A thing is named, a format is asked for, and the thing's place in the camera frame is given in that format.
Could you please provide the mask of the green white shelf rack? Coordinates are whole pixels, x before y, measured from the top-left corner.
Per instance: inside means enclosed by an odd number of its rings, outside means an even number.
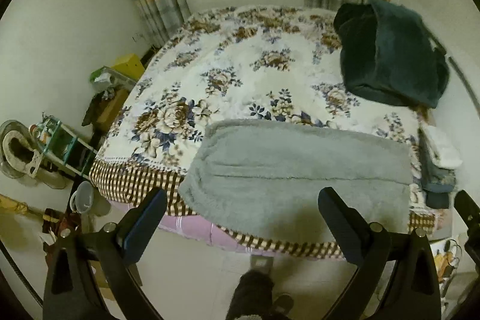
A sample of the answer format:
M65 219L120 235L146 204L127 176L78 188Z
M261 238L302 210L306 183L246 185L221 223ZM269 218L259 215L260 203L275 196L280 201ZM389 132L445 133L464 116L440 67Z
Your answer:
M70 127L52 115L42 115L42 121L30 127L30 134L41 156L59 169L89 179L97 150Z

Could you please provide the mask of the cardboard box with clutter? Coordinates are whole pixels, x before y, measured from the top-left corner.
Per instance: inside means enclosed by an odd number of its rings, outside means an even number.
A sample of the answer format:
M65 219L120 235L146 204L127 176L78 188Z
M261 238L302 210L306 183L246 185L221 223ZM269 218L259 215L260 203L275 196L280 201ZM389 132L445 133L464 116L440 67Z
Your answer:
M111 67L102 67L90 74L89 82L94 96L81 125L108 132L137 80Z

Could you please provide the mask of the white folded cloth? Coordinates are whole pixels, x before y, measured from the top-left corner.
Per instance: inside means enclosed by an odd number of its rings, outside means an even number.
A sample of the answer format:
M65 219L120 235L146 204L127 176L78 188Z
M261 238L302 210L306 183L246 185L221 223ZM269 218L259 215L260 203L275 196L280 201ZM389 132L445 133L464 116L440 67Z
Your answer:
M421 125L425 143L434 165L447 170L456 170L463 161L448 136L436 126Z

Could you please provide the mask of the dark slipper foot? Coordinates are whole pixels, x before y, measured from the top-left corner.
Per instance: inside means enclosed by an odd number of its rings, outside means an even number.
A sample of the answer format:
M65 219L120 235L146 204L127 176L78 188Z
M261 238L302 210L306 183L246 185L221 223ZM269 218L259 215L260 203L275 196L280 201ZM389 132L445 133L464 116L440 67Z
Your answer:
M293 299L288 295L273 300L274 282L261 271L247 271L233 293L226 319L289 319Z

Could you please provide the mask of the pink mattress edge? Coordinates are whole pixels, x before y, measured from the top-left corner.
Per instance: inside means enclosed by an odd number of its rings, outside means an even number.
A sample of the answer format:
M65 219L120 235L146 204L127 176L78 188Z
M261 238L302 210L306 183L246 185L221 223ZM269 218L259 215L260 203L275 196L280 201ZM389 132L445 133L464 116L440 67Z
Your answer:
M265 257L276 257L278 254L262 249L247 248L227 235L222 229L208 222L201 216L176 217L163 214L159 221L160 230L180 235L189 240L203 242L211 247L233 253L247 253Z

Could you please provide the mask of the floral bed blanket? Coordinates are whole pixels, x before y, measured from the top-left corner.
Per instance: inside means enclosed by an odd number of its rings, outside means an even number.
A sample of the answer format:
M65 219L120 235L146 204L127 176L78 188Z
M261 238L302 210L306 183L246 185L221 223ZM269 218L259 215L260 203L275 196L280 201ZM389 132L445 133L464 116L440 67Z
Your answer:
M426 206L420 187L421 115L349 93L341 48L328 10L246 6L192 15L129 94L89 172L92 183L109 201L130 206L159 187L167 193L167 215L200 216L179 188L208 126L264 119L361 132L408 146L413 182L405 232L420 228L433 235L441 215ZM291 244L215 226L247 248L340 256L334 239Z

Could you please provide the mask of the dark green folded blanket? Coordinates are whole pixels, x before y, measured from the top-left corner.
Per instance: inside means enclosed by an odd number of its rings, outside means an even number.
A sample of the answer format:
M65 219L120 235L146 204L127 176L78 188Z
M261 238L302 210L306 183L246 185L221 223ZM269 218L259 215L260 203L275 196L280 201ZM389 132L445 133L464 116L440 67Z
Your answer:
M449 81L447 51L419 14L382 0L344 3L334 29L349 93L390 106L437 107Z

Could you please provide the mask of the grey fleece pants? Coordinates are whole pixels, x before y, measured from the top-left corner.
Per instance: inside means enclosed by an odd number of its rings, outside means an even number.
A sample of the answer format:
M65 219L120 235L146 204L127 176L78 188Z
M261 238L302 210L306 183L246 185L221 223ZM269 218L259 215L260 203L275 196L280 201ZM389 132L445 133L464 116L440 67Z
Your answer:
M409 148L361 132L236 119L206 129L179 193L194 212L265 241L316 244L333 235L318 210L333 188L369 222L408 224Z

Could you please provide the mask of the white electric fan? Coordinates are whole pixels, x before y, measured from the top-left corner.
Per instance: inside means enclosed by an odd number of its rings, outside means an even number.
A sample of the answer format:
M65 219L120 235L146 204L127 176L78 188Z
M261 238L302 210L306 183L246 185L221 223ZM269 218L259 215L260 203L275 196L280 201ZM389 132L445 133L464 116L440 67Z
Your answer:
M35 179L41 165L41 153L29 130L16 120L1 125L1 171L11 179L25 175Z

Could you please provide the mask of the white mug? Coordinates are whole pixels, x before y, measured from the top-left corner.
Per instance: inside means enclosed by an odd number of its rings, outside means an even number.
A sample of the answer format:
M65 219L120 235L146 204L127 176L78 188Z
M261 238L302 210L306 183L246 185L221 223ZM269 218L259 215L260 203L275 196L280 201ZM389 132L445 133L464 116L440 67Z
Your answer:
M79 184L77 189L72 193L69 200L70 209L74 213L86 214L88 213L95 200L95 189L89 181L83 181Z

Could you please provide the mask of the white side table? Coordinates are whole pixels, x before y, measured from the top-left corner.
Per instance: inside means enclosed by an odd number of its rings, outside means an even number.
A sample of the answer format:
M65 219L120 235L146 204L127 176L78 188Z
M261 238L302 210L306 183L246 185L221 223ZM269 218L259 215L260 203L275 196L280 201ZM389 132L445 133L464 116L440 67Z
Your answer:
M465 250L466 241L467 235L460 233L430 244L444 308L453 307L478 277Z

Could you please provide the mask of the yellow box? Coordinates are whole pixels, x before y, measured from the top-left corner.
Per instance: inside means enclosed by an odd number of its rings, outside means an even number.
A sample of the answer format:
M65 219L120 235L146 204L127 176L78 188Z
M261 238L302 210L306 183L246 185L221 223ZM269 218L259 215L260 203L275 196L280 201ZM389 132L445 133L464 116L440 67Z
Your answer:
M127 54L119 57L112 69L135 81L139 81L145 72L145 68L137 54Z

